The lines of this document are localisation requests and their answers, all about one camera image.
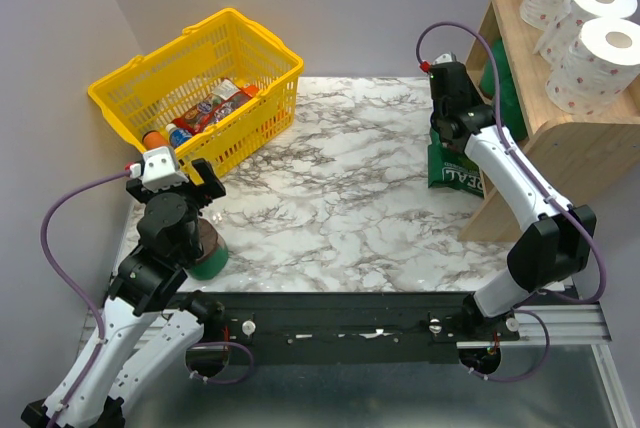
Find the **green brown roll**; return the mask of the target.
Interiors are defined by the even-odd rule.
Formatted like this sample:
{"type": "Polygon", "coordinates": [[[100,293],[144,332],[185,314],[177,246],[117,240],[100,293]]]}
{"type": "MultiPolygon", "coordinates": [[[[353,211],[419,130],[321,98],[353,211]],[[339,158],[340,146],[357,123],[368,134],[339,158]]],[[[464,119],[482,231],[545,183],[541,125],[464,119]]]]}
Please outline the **green brown roll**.
{"type": "Polygon", "coordinates": [[[479,90],[481,94],[488,99],[493,99],[496,93],[495,82],[499,82],[501,95],[507,93],[507,86],[513,84],[512,74],[507,60],[506,49],[501,38],[491,46],[491,53],[495,61],[498,77],[494,76],[493,64],[487,60],[483,69],[479,82],[479,90]]]}
{"type": "Polygon", "coordinates": [[[528,137],[528,133],[513,78],[511,76],[503,77],[500,79],[499,85],[501,120],[508,127],[515,141],[524,140],[528,137]]]}

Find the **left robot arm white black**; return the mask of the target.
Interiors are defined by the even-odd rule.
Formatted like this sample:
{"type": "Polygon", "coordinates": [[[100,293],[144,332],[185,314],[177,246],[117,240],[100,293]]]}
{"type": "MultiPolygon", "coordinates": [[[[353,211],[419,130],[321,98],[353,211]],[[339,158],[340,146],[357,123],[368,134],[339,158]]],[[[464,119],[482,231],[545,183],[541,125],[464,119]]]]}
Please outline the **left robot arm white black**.
{"type": "Polygon", "coordinates": [[[23,410],[28,426],[121,427],[173,359],[220,335],[220,316],[196,291],[160,334],[136,346],[203,260],[202,210],[226,193],[208,161],[196,159],[192,167],[199,183],[181,170],[172,149],[159,148],[122,172],[129,195],[145,206],[138,244],[120,263],[103,308],[89,306],[96,328],[64,380],[23,410]]]}

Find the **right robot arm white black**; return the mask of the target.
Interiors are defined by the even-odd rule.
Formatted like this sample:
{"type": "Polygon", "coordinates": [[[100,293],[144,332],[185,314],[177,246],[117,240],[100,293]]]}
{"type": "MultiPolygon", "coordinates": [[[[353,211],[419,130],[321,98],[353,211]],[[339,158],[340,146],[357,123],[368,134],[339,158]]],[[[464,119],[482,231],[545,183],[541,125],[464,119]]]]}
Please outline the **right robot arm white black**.
{"type": "Polygon", "coordinates": [[[506,269],[467,296],[455,318],[467,337],[480,340],[536,291],[586,267],[596,216],[551,187],[483,101],[461,62],[442,57],[427,72],[432,129],[446,147],[464,153],[488,175],[522,231],[506,269]]]}

